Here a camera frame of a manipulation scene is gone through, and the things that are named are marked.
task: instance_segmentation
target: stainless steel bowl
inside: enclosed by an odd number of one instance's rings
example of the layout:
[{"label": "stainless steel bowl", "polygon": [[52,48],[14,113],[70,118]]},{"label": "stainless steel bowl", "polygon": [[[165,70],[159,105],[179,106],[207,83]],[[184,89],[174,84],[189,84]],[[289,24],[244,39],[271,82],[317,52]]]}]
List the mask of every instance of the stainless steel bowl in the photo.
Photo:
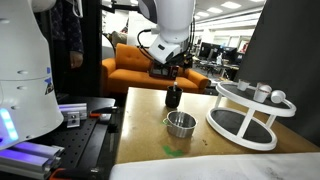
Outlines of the stainless steel bowl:
[{"label": "stainless steel bowl", "polygon": [[194,117],[181,111],[169,112],[165,120],[168,132],[180,138],[191,137],[197,125]]}]

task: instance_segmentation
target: small black cup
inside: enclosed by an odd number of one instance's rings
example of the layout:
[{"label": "small black cup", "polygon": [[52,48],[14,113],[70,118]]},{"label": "small black cup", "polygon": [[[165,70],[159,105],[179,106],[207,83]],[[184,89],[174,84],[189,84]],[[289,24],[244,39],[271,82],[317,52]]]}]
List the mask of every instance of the small black cup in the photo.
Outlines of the small black cup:
[{"label": "small black cup", "polygon": [[182,92],[183,90],[179,87],[176,87],[176,91],[173,91],[173,86],[168,86],[166,95],[166,106],[169,108],[178,107]]}]

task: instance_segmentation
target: wooden table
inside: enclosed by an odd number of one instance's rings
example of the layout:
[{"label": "wooden table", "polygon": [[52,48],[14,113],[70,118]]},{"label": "wooden table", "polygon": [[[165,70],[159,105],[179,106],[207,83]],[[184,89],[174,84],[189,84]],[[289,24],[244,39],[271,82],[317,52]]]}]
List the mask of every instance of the wooden table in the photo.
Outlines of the wooden table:
[{"label": "wooden table", "polygon": [[[192,138],[177,138],[162,123],[168,112],[175,110],[165,106],[165,95],[162,90],[129,88],[116,164],[202,155],[320,152],[319,147],[278,122],[271,127],[278,138],[275,149],[257,151],[235,144],[218,134],[206,120],[217,97],[191,93],[182,94],[177,110],[191,114],[198,125]],[[247,111],[226,98],[222,98],[220,106]],[[267,121],[262,113],[254,116]]]}]

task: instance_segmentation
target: orange sofa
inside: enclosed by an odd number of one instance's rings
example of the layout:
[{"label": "orange sofa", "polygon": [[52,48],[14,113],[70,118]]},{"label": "orange sofa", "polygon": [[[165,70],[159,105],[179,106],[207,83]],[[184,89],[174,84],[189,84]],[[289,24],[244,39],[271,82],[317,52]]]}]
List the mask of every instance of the orange sofa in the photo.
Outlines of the orange sofa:
[{"label": "orange sofa", "polygon": [[[127,93],[129,87],[166,90],[174,80],[150,77],[151,61],[135,46],[117,44],[115,58],[102,60],[101,93]],[[202,74],[179,68],[176,80],[184,92],[204,93],[209,79]]]}]

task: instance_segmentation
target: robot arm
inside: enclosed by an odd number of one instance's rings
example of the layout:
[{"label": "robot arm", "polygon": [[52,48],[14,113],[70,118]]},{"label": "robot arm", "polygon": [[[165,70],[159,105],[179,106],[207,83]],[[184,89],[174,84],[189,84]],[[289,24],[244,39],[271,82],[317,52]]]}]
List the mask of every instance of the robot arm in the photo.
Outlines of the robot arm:
[{"label": "robot arm", "polygon": [[149,54],[165,64],[184,52],[193,19],[195,0],[139,0],[141,14],[158,25],[160,33]]}]

